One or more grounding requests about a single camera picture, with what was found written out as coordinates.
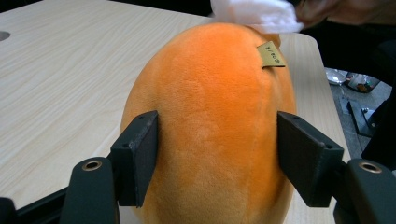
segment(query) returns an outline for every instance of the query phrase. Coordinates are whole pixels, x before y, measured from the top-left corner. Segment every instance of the white fabric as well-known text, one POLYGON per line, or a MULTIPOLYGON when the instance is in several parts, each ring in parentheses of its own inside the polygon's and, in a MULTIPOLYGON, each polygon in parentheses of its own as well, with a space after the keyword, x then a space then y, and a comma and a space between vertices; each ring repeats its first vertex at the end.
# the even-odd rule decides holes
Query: white fabric
POLYGON ((215 21, 250 26, 264 34, 299 32, 294 6, 286 0, 211 0, 215 21))

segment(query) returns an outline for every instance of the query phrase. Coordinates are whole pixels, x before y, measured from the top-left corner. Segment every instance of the stuffed toy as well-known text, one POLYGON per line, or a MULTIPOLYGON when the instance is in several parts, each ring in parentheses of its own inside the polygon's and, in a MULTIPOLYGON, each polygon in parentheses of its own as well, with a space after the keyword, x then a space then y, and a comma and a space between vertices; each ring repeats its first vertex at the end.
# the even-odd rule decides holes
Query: stuffed toy
POLYGON ((292 185, 278 165, 276 113, 296 113, 290 71, 262 66, 279 35, 211 23, 181 33, 147 63, 121 130, 157 110, 157 164, 144 223, 282 223, 292 185))

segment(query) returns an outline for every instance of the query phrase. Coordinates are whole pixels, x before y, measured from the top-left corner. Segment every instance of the light wood surface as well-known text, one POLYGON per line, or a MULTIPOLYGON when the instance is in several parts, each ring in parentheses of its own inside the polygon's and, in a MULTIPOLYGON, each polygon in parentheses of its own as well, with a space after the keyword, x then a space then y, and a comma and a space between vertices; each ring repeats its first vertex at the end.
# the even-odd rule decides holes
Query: light wood surface
MULTIPOLYGON (((152 55, 209 18, 102 0, 47 0, 0 14, 0 196, 17 208, 68 185, 80 161, 106 156, 126 97, 152 55)), ((347 144, 314 39, 282 35, 298 113, 347 144)), ((135 221, 121 209, 123 223, 135 221)), ((333 223, 293 198, 286 223, 333 223)))

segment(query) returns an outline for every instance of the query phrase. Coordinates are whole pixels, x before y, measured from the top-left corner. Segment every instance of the tag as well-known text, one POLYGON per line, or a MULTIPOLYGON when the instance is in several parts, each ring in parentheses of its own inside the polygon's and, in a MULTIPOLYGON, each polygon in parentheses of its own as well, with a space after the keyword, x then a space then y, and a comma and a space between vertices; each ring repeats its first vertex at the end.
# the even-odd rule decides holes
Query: tag
POLYGON ((257 47, 262 56, 262 67, 285 67, 279 51, 275 47, 274 42, 269 41, 257 47))

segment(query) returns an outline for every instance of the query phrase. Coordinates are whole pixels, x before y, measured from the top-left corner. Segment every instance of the orange fuzzy fabric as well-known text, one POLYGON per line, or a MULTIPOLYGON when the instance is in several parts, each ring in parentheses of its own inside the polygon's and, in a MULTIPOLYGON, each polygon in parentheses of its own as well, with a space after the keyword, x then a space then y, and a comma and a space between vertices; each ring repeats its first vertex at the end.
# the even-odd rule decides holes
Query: orange fuzzy fabric
POLYGON ((241 25, 194 27, 146 65, 121 129, 158 110, 157 165, 145 223, 281 223, 292 188, 278 166, 276 112, 296 112, 288 67, 262 68, 261 35, 241 25))

